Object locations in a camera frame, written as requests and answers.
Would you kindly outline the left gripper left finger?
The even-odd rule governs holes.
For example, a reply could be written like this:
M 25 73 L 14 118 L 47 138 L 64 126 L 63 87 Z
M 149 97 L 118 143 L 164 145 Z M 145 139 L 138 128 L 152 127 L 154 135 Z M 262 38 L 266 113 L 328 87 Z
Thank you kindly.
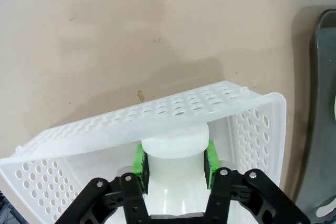
M 143 199 L 148 193 L 149 174 L 148 155 L 139 144 L 130 172 L 111 182 L 92 179 L 56 223 L 105 223 L 119 207 L 123 207 L 126 223 L 149 223 Z

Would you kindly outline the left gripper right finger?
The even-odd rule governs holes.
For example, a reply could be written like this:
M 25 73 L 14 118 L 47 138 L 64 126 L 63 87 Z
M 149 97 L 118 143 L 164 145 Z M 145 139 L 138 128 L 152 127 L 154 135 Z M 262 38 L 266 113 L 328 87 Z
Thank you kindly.
M 241 174 L 221 167 L 215 144 L 204 153 L 204 172 L 211 191 L 203 223 L 227 223 L 230 203 L 237 201 L 257 223 L 310 223 L 308 217 L 260 169 Z

